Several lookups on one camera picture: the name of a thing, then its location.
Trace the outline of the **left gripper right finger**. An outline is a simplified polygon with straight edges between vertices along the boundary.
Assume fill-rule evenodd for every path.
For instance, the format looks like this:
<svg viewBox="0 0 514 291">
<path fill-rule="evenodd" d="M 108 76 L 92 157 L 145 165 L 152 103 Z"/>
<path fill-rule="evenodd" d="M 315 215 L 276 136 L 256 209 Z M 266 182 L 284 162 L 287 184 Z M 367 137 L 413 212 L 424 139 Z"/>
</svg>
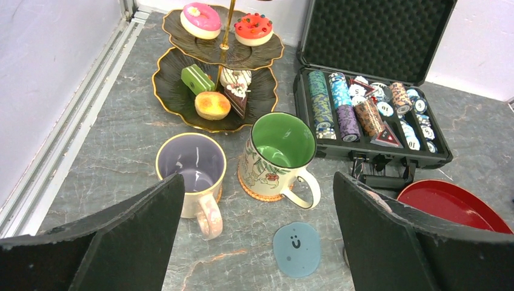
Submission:
<svg viewBox="0 0 514 291">
<path fill-rule="evenodd" d="M 457 224 L 337 172 L 333 197 L 356 290 L 512 290 L 513 236 Z"/>
</svg>

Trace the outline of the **pink frosted donut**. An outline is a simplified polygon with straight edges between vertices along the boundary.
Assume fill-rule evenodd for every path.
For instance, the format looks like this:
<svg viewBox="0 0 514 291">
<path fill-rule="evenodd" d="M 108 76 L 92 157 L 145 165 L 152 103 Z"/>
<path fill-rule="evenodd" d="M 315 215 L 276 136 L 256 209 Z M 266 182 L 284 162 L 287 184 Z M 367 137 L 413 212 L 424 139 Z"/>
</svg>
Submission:
<svg viewBox="0 0 514 291">
<path fill-rule="evenodd" d="M 187 32 L 200 39 L 215 39 L 221 32 L 221 18 L 218 12 L 204 3 L 186 4 L 180 14 L 180 20 Z"/>
</svg>

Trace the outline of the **orange peach bun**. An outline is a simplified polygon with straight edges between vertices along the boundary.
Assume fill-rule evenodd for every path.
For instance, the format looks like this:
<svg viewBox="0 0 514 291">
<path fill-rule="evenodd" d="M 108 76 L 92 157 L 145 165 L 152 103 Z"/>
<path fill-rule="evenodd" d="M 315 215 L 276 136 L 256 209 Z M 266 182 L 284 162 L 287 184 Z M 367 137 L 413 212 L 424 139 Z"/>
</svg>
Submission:
<svg viewBox="0 0 514 291">
<path fill-rule="evenodd" d="M 195 97 L 197 114 L 207 120 L 224 119 L 231 108 L 230 101 L 219 92 L 201 92 Z"/>
</svg>

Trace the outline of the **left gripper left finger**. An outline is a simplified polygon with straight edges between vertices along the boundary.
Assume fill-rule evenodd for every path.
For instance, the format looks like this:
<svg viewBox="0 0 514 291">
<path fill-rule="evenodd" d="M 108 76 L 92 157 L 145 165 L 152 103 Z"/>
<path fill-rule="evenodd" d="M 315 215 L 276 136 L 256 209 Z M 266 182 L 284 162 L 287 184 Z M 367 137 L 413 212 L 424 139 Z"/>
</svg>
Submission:
<svg viewBox="0 0 514 291">
<path fill-rule="evenodd" d="M 161 290 L 184 200 L 174 174 L 41 235 L 1 240 L 2 290 Z"/>
</svg>

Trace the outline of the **white striped donut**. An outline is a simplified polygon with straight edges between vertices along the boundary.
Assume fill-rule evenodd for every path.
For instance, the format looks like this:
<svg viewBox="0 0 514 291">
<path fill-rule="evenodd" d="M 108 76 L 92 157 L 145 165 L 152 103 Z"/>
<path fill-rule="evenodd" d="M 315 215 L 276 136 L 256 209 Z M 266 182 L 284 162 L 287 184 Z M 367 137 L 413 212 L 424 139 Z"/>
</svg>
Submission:
<svg viewBox="0 0 514 291">
<path fill-rule="evenodd" d="M 250 70 L 232 70 L 223 67 L 219 80 L 223 87 L 229 84 L 242 84 L 247 88 L 252 82 L 252 72 Z"/>
</svg>

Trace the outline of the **blue round coaster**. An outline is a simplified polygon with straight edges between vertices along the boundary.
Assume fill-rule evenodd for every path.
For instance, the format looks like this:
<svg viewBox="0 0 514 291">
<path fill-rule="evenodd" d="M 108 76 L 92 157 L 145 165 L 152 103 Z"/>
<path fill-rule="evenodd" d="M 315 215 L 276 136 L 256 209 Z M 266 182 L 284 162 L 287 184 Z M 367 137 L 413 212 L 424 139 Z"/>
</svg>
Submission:
<svg viewBox="0 0 514 291">
<path fill-rule="evenodd" d="M 318 232 L 304 222 L 292 222 L 278 229 L 273 237 L 273 254 L 278 268 L 292 278 L 315 272 L 321 260 Z"/>
</svg>

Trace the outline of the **woven coaster front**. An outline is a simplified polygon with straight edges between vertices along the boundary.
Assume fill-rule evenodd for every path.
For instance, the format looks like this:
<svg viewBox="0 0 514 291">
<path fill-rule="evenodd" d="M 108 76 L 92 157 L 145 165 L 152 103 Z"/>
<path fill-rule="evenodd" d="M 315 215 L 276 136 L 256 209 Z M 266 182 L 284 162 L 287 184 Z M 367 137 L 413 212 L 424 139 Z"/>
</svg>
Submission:
<svg viewBox="0 0 514 291">
<path fill-rule="evenodd" d="M 275 195 L 275 196 L 263 196 L 259 195 L 253 191 L 251 191 L 243 182 L 241 175 L 237 173 L 239 184 L 241 185 L 243 191 L 246 192 L 249 196 L 251 196 L 254 199 L 264 201 L 264 202 L 276 202 L 284 198 L 284 195 Z"/>
</svg>

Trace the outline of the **red frosted donut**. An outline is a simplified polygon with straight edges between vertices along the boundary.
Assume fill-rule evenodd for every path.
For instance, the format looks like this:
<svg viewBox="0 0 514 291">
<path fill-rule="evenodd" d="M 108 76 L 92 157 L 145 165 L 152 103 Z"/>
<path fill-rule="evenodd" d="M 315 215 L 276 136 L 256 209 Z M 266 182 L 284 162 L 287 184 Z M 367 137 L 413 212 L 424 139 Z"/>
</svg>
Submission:
<svg viewBox="0 0 514 291">
<path fill-rule="evenodd" d="M 248 13 L 238 18 L 234 28 L 238 42 L 250 47 L 265 44 L 274 34 L 273 22 L 259 13 Z"/>
</svg>

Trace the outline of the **woven coaster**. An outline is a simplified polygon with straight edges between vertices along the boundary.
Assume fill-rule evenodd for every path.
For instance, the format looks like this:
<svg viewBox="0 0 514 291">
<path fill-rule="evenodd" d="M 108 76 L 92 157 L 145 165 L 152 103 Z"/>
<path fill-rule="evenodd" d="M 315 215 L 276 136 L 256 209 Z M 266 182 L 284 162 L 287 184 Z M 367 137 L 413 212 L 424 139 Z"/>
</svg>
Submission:
<svg viewBox="0 0 514 291">
<path fill-rule="evenodd" d="M 216 197 L 216 202 L 219 203 L 222 198 L 222 186 L 219 186 L 218 194 Z"/>
<path fill-rule="evenodd" d="M 239 184 L 241 185 L 243 191 L 246 192 L 249 196 L 251 196 L 254 199 L 264 201 L 264 202 L 276 202 L 284 198 L 284 195 L 275 195 L 275 196 L 263 196 L 259 195 L 253 191 L 251 191 L 243 182 L 241 175 L 237 173 Z"/>
</svg>

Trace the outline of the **red round tray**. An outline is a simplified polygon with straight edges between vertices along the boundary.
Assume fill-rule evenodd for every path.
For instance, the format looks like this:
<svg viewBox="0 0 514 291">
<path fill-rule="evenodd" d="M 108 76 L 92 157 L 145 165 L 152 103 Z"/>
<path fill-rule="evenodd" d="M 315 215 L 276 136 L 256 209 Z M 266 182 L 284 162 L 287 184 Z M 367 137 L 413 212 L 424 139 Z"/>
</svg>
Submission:
<svg viewBox="0 0 514 291">
<path fill-rule="evenodd" d="M 407 186 L 397 200 L 465 226 L 512 234 L 513 230 L 484 201 L 455 184 L 426 179 Z"/>
</svg>

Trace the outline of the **chocolate cake slice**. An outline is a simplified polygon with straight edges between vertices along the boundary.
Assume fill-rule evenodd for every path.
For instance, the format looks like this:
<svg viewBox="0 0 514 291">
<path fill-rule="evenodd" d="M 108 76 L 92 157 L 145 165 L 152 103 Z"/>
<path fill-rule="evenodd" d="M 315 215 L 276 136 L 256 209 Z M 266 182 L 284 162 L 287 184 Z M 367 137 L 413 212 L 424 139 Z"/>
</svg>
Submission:
<svg viewBox="0 0 514 291">
<path fill-rule="evenodd" d="M 247 106 L 247 84 L 227 84 L 224 93 L 229 99 L 232 109 L 242 118 L 245 118 Z"/>
</svg>

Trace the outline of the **green bowl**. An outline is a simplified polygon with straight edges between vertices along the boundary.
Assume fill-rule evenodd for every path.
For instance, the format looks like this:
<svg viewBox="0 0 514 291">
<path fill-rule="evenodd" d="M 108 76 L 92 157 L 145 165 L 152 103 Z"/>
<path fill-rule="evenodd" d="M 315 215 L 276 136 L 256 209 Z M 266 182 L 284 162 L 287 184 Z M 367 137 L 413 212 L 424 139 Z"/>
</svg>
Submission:
<svg viewBox="0 0 514 291">
<path fill-rule="evenodd" d="M 237 173 L 259 195 L 284 195 L 297 206 L 312 209 L 321 199 L 318 181 L 307 171 L 315 154 L 314 134 L 302 120 L 289 113 L 271 112 L 252 125 Z M 310 187 L 311 202 L 292 192 L 298 178 Z"/>
</svg>

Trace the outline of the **beige purple mug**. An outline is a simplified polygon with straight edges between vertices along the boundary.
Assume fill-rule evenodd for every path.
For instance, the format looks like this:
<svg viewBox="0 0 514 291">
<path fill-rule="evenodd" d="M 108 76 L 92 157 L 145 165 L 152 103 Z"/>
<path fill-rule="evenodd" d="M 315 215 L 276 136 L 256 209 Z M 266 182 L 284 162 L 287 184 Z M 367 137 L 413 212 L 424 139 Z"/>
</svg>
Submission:
<svg viewBox="0 0 514 291">
<path fill-rule="evenodd" d="M 155 162 L 159 179 L 172 174 L 184 178 L 181 218 L 196 219 L 205 239 L 219 236 L 223 221 L 216 197 L 227 170 L 221 146 L 200 133 L 181 133 L 163 143 Z"/>
</svg>

